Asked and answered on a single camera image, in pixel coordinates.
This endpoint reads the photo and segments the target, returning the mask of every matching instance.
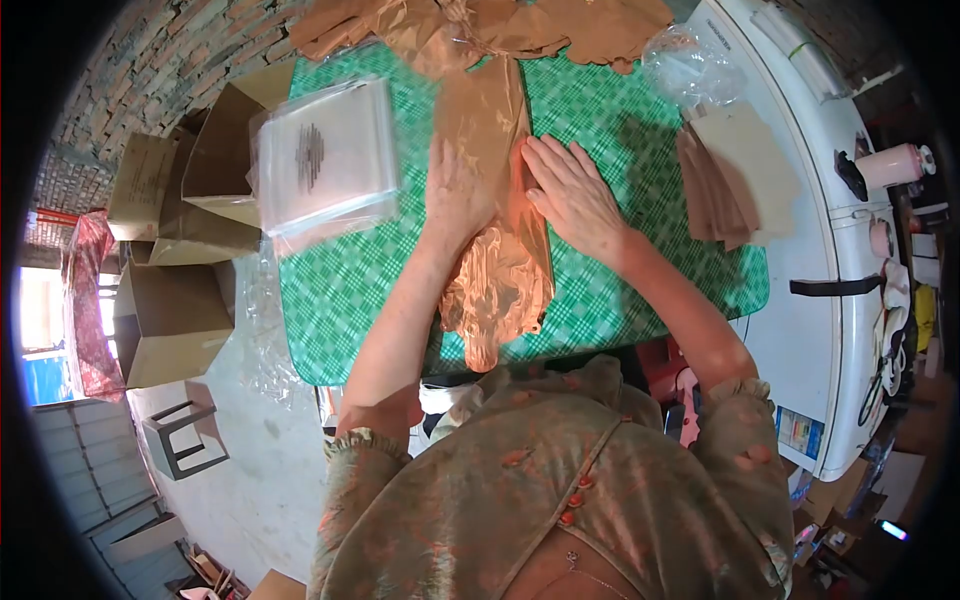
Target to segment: concrete floor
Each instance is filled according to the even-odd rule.
[[[666,0],[684,22],[699,0]],[[252,277],[255,257],[234,261],[237,289]],[[255,335],[245,298],[237,295],[236,328],[204,377],[128,393],[134,419],[193,399],[212,402],[212,419],[173,437],[174,448],[204,441],[206,449],[181,461],[204,462],[226,452],[229,460],[181,481],[171,481],[148,463],[170,510],[183,521],[190,540],[235,570],[251,588],[275,568],[306,581],[314,532],[324,498],[323,431],[313,388],[290,384],[283,400],[264,397],[251,384],[252,348],[281,348],[275,330]],[[177,416],[185,415],[184,410]],[[414,452],[419,450],[412,444]]]

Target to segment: ruffled sleeve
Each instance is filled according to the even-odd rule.
[[[714,387],[691,450],[770,556],[768,581],[780,579],[789,589],[793,519],[769,394],[770,385],[759,379]]]
[[[351,429],[324,445],[326,500],[317,530],[307,598],[320,598],[326,573],[353,525],[412,459],[393,438],[369,427]]]

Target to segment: red patterned cloth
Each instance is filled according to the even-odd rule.
[[[110,354],[100,315],[97,282],[100,265],[113,247],[107,212],[80,217],[63,257],[63,325],[67,364],[76,391],[118,402],[126,386],[120,365]]]

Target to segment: metal stool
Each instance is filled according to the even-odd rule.
[[[199,473],[205,468],[213,467],[217,463],[223,463],[229,458],[229,456],[225,454],[224,456],[218,456],[217,458],[202,463],[201,465],[196,465],[190,468],[180,468],[180,459],[200,452],[205,448],[205,446],[203,442],[200,442],[195,446],[175,452],[173,446],[170,444],[170,434],[178,429],[182,429],[192,422],[209,417],[213,413],[217,412],[217,407],[211,406],[209,408],[204,408],[202,411],[190,413],[186,417],[172,420],[168,423],[161,423],[159,420],[169,417],[178,410],[182,410],[191,404],[193,404],[193,400],[187,400],[183,404],[178,404],[177,406],[160,411],[155,415],[150,415],[148,418],[142,421],[143,437],[147,441],[147,447],[150,448],[151,456],[154,457],[154,465],[156,466],[157,470],[174,481],[185,479],[194,473]]]

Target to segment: green plaid tablecloth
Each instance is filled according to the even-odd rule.
[[[637,71],[624,77],[606,66],[556,59],[522,60],[534,134],[576,139],[596,160],[628,222],[642,229],[729,319],[756,312],[770,291],[763,248],[724,252],[690,239],[674,136],[677,109],[658,98]],[[347,381],[373,320],[417,242],[423,225],[427,150],[436,85],[413,73],[382,44],[315,64],[300,60],[290,98],[351,77],[390,80],[396,146],[402,171],[400,217],[330,240],[279,264],[290,355],[313,385]],[[567,356],[635,344],[666,333],[650,306],[603,265],[550,229],[556,297],[543,331],[500,349],[500,364]],[[436,329],[424,375],[461,372],[464,345]]]

